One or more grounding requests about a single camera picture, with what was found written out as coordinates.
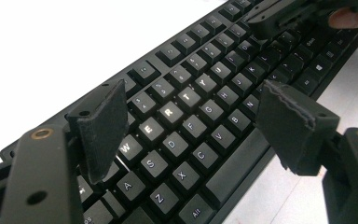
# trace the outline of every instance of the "black keycap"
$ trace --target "black keycap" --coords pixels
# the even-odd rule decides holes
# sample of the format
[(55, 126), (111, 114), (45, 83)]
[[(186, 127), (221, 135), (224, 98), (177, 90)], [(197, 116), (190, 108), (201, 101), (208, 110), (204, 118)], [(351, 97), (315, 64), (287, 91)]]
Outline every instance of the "black keycap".
[(83, 216), (84, 223), (109, 223), (113, 220), (112, 214), (110, 214), (101, 201), (93, 204)]
[(220, 86), (225, 85), (226, 82), (234, 75), (234, 73), (232, 73), (225, 65), (220, 62), (212, 66), (211, 69), (209, 69), (208, 74)]
[(153, 147), (164, 137), (165, 129), (154, 118), (149, 118), (139, 125), (138, 133), (142, 140)]
[(131, 134), (127, 135), (118, 147), (118, 156), (128, 167), (139, 162), (145, 153), (146, 150)]
[(228, 86), (224, 86), (214, 97), (214, 100), (225, 111), (231, 111), (240, 101), (240, 97)]
[(156, 107), (156, 102), (144, 91), (130, 102), (130, 108), (141, 119), (150, 117), (155, 112)]
[(176, 100), (179, 106), (183, 108), (185, 112), (191, 113), (197, 108), (197, 105), (200, 103), (201, 98), (189, 87), (186, 87), (178, 94)]
[(217, 46), (224, 54), (229, 53), (232, 49), (235, 48), (234, 40), (232, 40), (228, 35), (221, 34), (214, 41), (213, 44)]
[(146, 192), (145, 183), (136, 173), (130, 171), (117, 184), (118, 193), (124, 199), (127, 206), (135, 206), (139, 200), (144, 197)]
[(233, 73), (240, 72), (246, 63), (248, 62), (246, 62), (235, 50), (232, 50), (223, 60), (223, 64), (225, 64)]
[(236, 109), (227, 117), (225, 125), (237, 137), (241, 137), (252, 127), (252, 122)]
[(180, 91), (191, 81), (191, 74), (182, 65), (179, 65), (167, 75), (167, 78)]
[(214, 210), (211, 206), (196, 194), (179, 212), (178, 221), (181, 224), (206, 224), (213, 216)]
[(173, 212), (179, 205), (179, 198), (167, 186), (162, 183), (149, 197), (149, 203), (159, 217), (163, 220), (172, 216)]
[(204, 44), (213, 36), (209, 30), (203, 27), (201, 24), (192, 27), (188, 35), (190, 35), (200, 45)]
[(156, 221), (150, 217), (142, 207), (137, 207), (130, 216), (124, 220), (123, 224), (135, 224), (140, 222), (142, 222), (142, 224), (156, 224)]
[(266, 70), (256, 62), (250, 62), (242, 70), (242, 73), (255, 85), (258, 85), (266, 77)]
[(234, 134), (232, 134), (223, 125), (217, 127), (216, 130), (211, 133), (209, 138), (209, 143), (211, 146), (217, 149), (217, 151), (219, 151), (222, 155), (227, 155), (235, 142), (236, 138)]
[(199, 110), (200, 118), (209, 127), (216, 126), (223, 117), (223, 114), (223, 109), (212, 100), (208, 100)]
[(221, 59), (223, 54), (222, 51), (220, 51), (220, 49), (218, 49), (215, 45), (209, 43), (201, 48), (199, 56), (208, 64), (214, 64)]
[(205, 185), (205, 195), (221, 207), (268, 149), (263, 134), (253, 130)]
[(113, 215), (113, 220), (121, 218), (126, 213), (123, 205), (121, 205), (116, 197), (109, 191), (104, 194), (101, 201), (106, 206), (107, 210)]
[(207, 175), (218, 164), (219, 156), (206, 143), (202, 143), (194, 150), (190, 159), (204, 175)]
[(210, 16), (202, 25), (207, 28), (212, 35), (217, 35), (219, 32), (224, 30), (226, 26), (218, 20), (215, 16)]
[(187, 196), (200, 184), (200, 175), (187, 163), (183, 162), (171, 175), (172, 183)]
[(210, 98), (218, 86), (210, 77), (202, 74), (194, 81), (193, 87), (202, 98)]
[(185, 120), (180, 128), (182, 134), (194, 145), (202, 140), (207, 130), (205, 124), (195, 115)]
[(190, 54), (199, 46), (199, 44), (187, 34), (179, 36), (172, 44), (184, 55)]
[(181, 161), (191, 146), (177, 132), (171, 133), (161, 145), (161, 150), (173, 163)]
[(208, 64), (197, 53), (187, 58), (182, 66), (194, 77), (199, 77), (208, 69)]
[(231, 37), (231, 39), (233, 39), (237, 44), (240, 44), (240, 42), (249, 36), (249, 34), (237, 24), (234, 24), (228, 28), (226, 30), (226, 34)]
[(159, 72), (156, 71), (147, 61), (136, 64), (131, 70), (131, 74), (136, 80), (145, 86), (159, 76)]
[(240, 97), (245, 97), (255, 87), (249, 78), (242, 73), (238, 73), (234, 78), (228, 82), (228, 86), (234, 90)]
[(246, 99), (239, 106), (242, 111), (249, 119), (255, 120), (255, 115), (258, 110), (258, 100), (252, 94), (246, 97)]
[(169, 67), (176, 65), (184, 58), (184, 55), (171, 44), (162, 47), (157, 56)]
[(250, 62), (258, 53), (257, 48), (247, 40), (242, 41), (242, 43), (237, 46), (236, 51), (246, 62)]
[(222, 10), (219, 11), (229, 21), (236, 21), (241, 17), (241, 11), (234, 7), (232, 4), (226, 5)]
[(109, 171), (106, 174), (106, 177), (101, 182), (101, 185), (104, 189), (113, 187), (117, 180), (119, 180), (123, 175), (127, 173), (127, 170), (122, 167), (122, 165), (117, 165), (116, 160), (112, 162), (112, 165), (109, 168)]
[(182, 121), (184, 113), (172, 101), (158, 111), (159, 120), (170, 130), (175, 129)]
[(161, 78), (157, 82), (153, 83), (148, 90), (154, 99), (156, 99), (160, 104), (164, 104), (173, 97), (175, 88), (167, 80)]
[(151, 151), (141, 160), (141, 171), (153, 183), (157, 183), (168, 173), (168, 163), (156, 150)]

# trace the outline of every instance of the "key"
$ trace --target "key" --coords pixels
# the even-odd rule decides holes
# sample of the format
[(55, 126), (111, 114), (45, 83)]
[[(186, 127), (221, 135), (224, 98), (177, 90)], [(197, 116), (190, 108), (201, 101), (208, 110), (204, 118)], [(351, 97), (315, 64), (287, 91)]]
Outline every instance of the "key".
[(217, 84), (206, 74), (202, 74), (194, 82), (194, 90), (202, 98), (210, 98), (217, 87)]
[(191, 146), (177, 132), (168, 136), (161, 145), (162, 152), (174, 163), (181, 161)]
[(212, 147), (216, 148), (220, 154), (226, 155), (231, 150), (236, 140), (234, 134), (227, 130), (223, 125), (220, 125), (213, 133), (211, 133), (209, 143)]
[(147, 61), (136, 64), (131, 70), (131, 74), (143, 86), (149, 84), (160, 75)]
[(216, 167), (219, 156), (206, 143), (202, 143), (191, 154), (190, 160), (204, 174), (209, 174)]
[(203, 189), (206, 197), (220, 208), (268, 148), (263, 134), (253, 130), (207, 181)]
[(86, 224), (109, 223), (112, 220), (112, 214), (110, 214), (101, 201), (93, 204), (92, 207), (84, 213), (84, 223)]
[(181, 106), (185, 110), (185, 112), (191, 113), (197, 108), (197, 105), (200, 103), (201, 98), (189, 87), (186, 87), (178, 94), (176, 100), (179, 106)]
[(206, 224), (213, 216), (214, 210), (211, 206), (196, 194), (179, 212), (178, 221), (182, 224)]
[(159, 120), (170, 130), (174, 130), (182, 121), (184, 113), (172, 101), (158, 111)]
[(193, 145), (196, 145), (206, 133), (206, 126), (195, 115), (183, 122), (180, 126), (182, 134), (190, 140)]
[(172, 216), (179, 205), (179, 198), (167, 184), (162, 183), (153, 193), (150, 194), (149, 204), (163, 220)]
[(117, 193), (123, 198), (127, 206), (135, 206), (146, 192), (145, 183), (133, 171), (124, 175), (116, 183), (116, 186)]
[(145, 153), (146, 149), (131, 134), (127, 135), (118, 147), (118, 156), (128, 167), (139, 162)]
[(172, 172), (171, 181), (183, 195), (187, 196), (196, 189), (201, 178), (187, 161), (185, 161)]
[(164, 136), (165, 129), (154, 118), (149, 118), (139, 125), (138, 134), (149, 146), (154, 147)]
[(225, 111), (230, 111), (240, 101), (240, 97), (228, 86), (224, 86), (215, 96), (214, 100)]
[(174, 66), (184, 58), (184, 55), (171, 44), (162, 47), (157, 52), (157, 56), (169, 67)]
[(180, 91), (191, 81), (191, 74), (182, 65), (179, 65), (167, 75), (167, 78)]
[(156, 102), (144, 91), (130, 102), (130, 108), (141, 119), (150, 117), (155, 112), (156, 107)]
[(208, 126), (214, 127), (223, 117), (224, 110), (214, 101), (208, 100), (199, 110), (200, 118)]
[(179, 36), (172, 44), (184, 55), (190, 54), (199, 46), (199, 44), (187, 34)]
[(149, 87), (149, 92), (160, 104), (168, 102), (174, 94), (175, 88), (164, 78), (161, 78)]

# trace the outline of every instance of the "keycap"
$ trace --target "keycap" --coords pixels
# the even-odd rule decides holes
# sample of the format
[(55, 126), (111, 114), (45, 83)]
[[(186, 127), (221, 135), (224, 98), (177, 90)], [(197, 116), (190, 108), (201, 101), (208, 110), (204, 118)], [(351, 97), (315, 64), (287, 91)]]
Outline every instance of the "keycap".
[(183, 195), (189, 195), (200, 184), (200, 175), (184, 161), (171, 175), (172, 183)]
[(191, 113), (197, 108), (197, 105), (200, 103), (201, 98), (189, 87), (186, 87), (178, 94), (176, 100), (179, 106), (184, 109), (185, 112)]
[(164, 137), (165, 129), (154, 118), (149, 118), (139, 125), (138, 134), (142, 140), (153, 147)]
[(218, 86), (209, 76), (202, 74), (194, 81), (193, 87), (200, 97), (210, 98)]
[(121, 141), (118, 147), (118, 156), (124, 161), (128, 167), (134, 166), (145, 155), (146, 150), (131, 134), (127, 135)]
[(157, 56), (169, 67), (179, 63), (185, 56), (173, 45), (165, 45), (157, 53)]
[(224, 115), (224, 110), (213, 100), (208, 100), (199, 109), (199, 115), (209, 127), (214, 127)]
[(143, 160), (141, 160), (141, 171), (153, 183), (159, 182), (167, 173), (168, 163), (157, 153), (151, 151)]
[(116, 186), (117, 192), (127, 206), (136, 205), (146, 192), (146, 184), (133, 171), (124, 175), (124, 177), (116, 183)]
[(85, 213), (84, 213), (84, 223), (109, 223), (113, 220), (112, 214), (107, 210), (101, 201), (93, 204)]
[(219, 156), (208, 144), (202, 143), (191, 154), (190, 160), (204, 175), (208, 175), (218, 164)]
[(175, 212), (179, 204), (179, 198), (167, 184), (162, 183), (149, 197), (149, 204), (163, 220), (168, 219)]
[(269, 143), (263, 134), (257, 129), (253, 130), (207, 181), (204, 188), (206, 197), (220, 208), (268, 147)]
[(161, 144), (161, 150), (173, 163), (181, 161), (191, 145), (187, 143), (177, 132), (171, 133)]
[(196, 145), (206, 134), (207, 127), (195, 115), (192, 115), (183, 122), (180, 130), (192, 144)]
[(175, 129), (182, 122), (183, 116), (183, 111), (172, 101), (158, 111), (159, 120), (170, 130)]
[(234, 134), (232, 134), (223, 125), (217, 127), (209, 137), (209, 143), (222, 155), (227, 155), (237, 141)]
[(182, 224), (206, 224), (213, 217), (215, 211), (199, 194), (194, 195), (185, 207), (179, 212), (178, 221)]
[(180, 91), (191, 81), (191, 74), (182, 65), (178, 65), (167, 75), (167, 78)]
[(159, 72), (156, 71), (147, 61), (136, 64), (131, 70), (131, 74), (136, 80), (145, 86), (159, 76)]

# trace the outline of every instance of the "function key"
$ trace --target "function key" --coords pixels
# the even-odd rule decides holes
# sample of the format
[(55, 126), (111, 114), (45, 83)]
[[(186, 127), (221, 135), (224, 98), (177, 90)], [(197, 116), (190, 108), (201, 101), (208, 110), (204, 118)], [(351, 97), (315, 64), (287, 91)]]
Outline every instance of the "function key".
[(172, 44), (185, 55), (190, 54), (199, 46), (188, 34), (179, 36)]
[(136, 64), (130, 73), (138, 80), (141, 85), (145, 86), (159, 76), (156, 71), (147, 61)]
[(232, 4), (226, 5), (222, 10), (219, 11), (224, 17), (226, 17), (229, 21), (236, 21), (239, 19), (242, 14), (239, 9), (234, 7)]
[(202, 23), (202, 25), (204, 25), (213, 35), (217, 35), (226, 28), (226, 26), (215, 16), (210, 16)]
[(157, 56), (169, 67), (174, 66), (184, 58), (184, 55), (171, 44), (162, 47)]

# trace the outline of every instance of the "keyboard frame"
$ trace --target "keyboard frame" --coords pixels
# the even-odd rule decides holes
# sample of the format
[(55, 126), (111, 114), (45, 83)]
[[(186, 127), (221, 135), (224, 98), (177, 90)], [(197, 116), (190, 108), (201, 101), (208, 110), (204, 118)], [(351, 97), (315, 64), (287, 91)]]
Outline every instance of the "keyboard frame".
[[(159, 77), (157, 77), (155, 80), (158, 80), (158, 79), (164, 77), (176, 65), (179, 65), (182, 62), (184, 62), (186, 60), (186, 58), (188, 56), (190, 56), (191, 54), (185, 56), (185, 58), (182, 59), (180, 62), (178, 62), (175, 66), (169, 67), (163, 61), (161, 61), (158, 58), (158, 56), (156, 55), (156, 53), (161, 49), (161, 47), (172, 43), (177, 38), (177, 36), (182, 35), (184, 33), (187, 33), (188, 31), (191, 30), (191, 28), (194, 25), (197, 25), (197, 24), (205, 21), (205, 19), (207, 19), (212, 14), (218, 20), (220, 20), (223, 24), (225, 24), (226, 28), (224, 30), (222, 30), (219, 34), (224, 33), (226, 29), (228, 29), (231, 25), (233, 25), (233, 24), (235, 24), (237, 22), (237, 21), (233, 21), (233, 22), (229, 21), (228, 19), (226, 19), (224, 16), (222, 16), (218, 12), (226, 4), (229, 4), (230, 2), (232, 2), (232, 1), (228, 1), (228, 2), (223, 3), (220, 7), (217, 7), (215, 10), (211, 11), (209, 14), (203, 16), (202, 18), (200, 18), (197, 21), (194, 21), (192, 24), (187, 26), (184, 30), (182, 30), (181, 32), (179, 32), (176, 35), (172, 36), (170, 39), (166, 40), (164, 43), (161, 43), (159, 46), (155, 47), (154, 49), (150, 50), (144, 56), (142, 56), (141, 58), (139, 58), (135, 62), (129, 64), (128, 66), (123, 68), (121, 71), (119, 71), (118, 73), (116, 73), (112, 77), (110, 77), (108, 80), (119, 79), (120, 76), (129, 73), (130, 70), (133, 68), (133, 66), (135, 64), (143, 62), (145, 60), (148, 60), (153, 65), (153, 67), (161, 73), (161, 75)], [(199, 51), (202, 48), (202, 46), (204, 46), (205, 44), (199, 46), (197, 49), (194, 50), (194, 52)], [(358, 36), (351, 42), (351, 44), (348, 47), (348, 49), (344, 52), (344, 54), (340, 57), (340, 59), (332, 67), (330, 72), (327, 74), (327, 76), (324, 78), (322, 83), (318, 86), (318, 88), (311, 95), (310, 98), (312, 98), (314, 100), (317, 100), (320, 97), (320, 95), (324, 92), (324, 90), (327, 88), (327, 86), (330, 84), (330, 82), (336, 76), (336, 74), (341, 69), (341, 67), (351, 57), (351, 55), (354, 53), (354, 51), (357, 48), (358, 48)], [(148, 85), (144, 86), (143, 88), (141, 88), (138, 92), (142, 92), (142, 91), (147, 90), (152, 84), (153, 84), (153, 81), (151, 83), (149, 83)], [(135, 96), (136, 96), (136, 94), (134, 94), (132, 97), (128, 98), (127, 103), (130, 102)], [(64, 118), (64, 116), (68, 113), (68, 111), (70, 111), (72, 108), (77, 106), (81, 102), (81, 100), (83, 98), (84, 98), (84, 96), (80, 97), (78, 100), (76, 100), (72, 104), (68, 105), (66, 108), (64, 108), (63, 110), (61, 110), (60, 112), (58, 112), (57, 114), (52, 116), (50, 119), (48, 119), (45, 122), (43, 122), (41, 125), (43, 125), (43, 124), (58, 124), (58, 125), (64, 126), (67, 123), (67, 121)], [(5, 147), (4, 149), (2, 149), (0, 151), (0, 157), (1, 157), (1, 159), (3, 161), (11, 161), (12, 160), (13, 150), (16, 147), (16, 145), (17, 145), (17, 141), (13, 142), (12, 144), (10, 144), (9, 146)], [(273, 149), (269, 148), (268, 151), (264, 154), (264, 156), (260, 159), (260, 161), (256, 164), (256, 166), (251, 171), (251, 173), (248, 174), (242, 180), (241, 184), (233, 192), (233, 194), (229, 197), (229, 199), (222, 206), (222, 208), (217, 211), (217, 213), (215, 214), (215, 216), (211, 220), (211, 223), (222, 223), (224, 221), (224, 219), (232, 211), (232, 209), (235, 207), (235, 205), (240, 201), (240, 199), (245, 194), (245, 192), (252, 186), (252, 184), (255, 182), (255, 180), (260, 175), (260, 173), (265, 169), (265, 167), (267, 167), (267, 165), (269, 164), (270, 160), (273, 158), (274, 155), (275, 155), (275, 153), (274, 153)]]

